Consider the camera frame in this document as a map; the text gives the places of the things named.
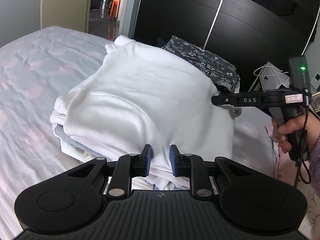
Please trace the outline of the person's right hand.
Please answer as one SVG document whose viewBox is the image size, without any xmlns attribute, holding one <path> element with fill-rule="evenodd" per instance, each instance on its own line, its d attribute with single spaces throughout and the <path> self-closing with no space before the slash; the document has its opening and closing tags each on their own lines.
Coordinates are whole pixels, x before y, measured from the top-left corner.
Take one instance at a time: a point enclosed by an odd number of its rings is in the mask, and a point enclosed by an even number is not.
<svg viewBox="0 0 320 240">
<path fill-rule="evenodd" d="M 272 126 L 276 129 L 275 138 L 284 153 L 288 153 L 292 149 L 292 145 L 287 141 L 286 136 L 295 131 L 302 130 L 303 128 L 307 130 L 306 142 L 309 151 L 312 152 L 317 145 L 320 123 L 319 120 L 311 113 L 290 119 L 281 126 L 279 126 L 276 120 L 272 118 Z"/>
</svg>

